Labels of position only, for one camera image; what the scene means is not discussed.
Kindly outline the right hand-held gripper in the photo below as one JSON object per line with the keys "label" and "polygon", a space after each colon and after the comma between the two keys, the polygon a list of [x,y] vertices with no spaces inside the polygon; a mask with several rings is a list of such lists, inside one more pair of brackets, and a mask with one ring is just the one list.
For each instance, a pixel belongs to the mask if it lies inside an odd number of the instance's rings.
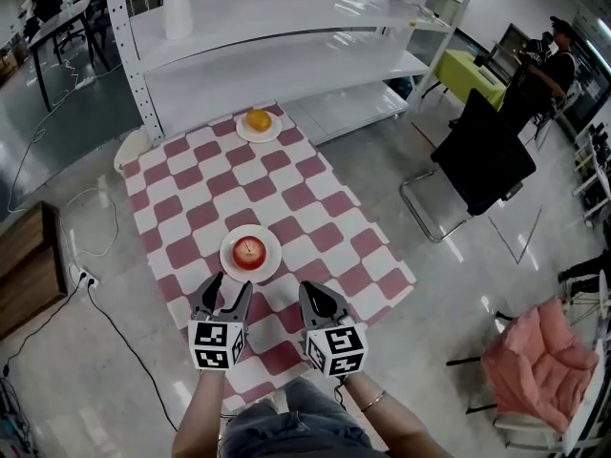
{"label": "right hand-held gripper", "polygon": [[302,281],[299,302],[305,326],[300,345],[311,366],[335,378],[361,371],[369,353],[368,326],[352,320],[345,297],[323,284]]}

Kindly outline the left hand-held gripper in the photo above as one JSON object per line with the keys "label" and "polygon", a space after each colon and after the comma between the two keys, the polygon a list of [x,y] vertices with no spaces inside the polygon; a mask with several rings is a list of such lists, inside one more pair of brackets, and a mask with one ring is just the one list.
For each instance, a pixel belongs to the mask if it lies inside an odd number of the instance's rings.
{"label": "left hand-held gripper", "polygon": [[188,344],[197,370],[233,368],[246,344],[246,318],[253,284],[246,282],[230,308],[214,315],[223,272],[208,277],[199,288],[200,305],[188,323]]}

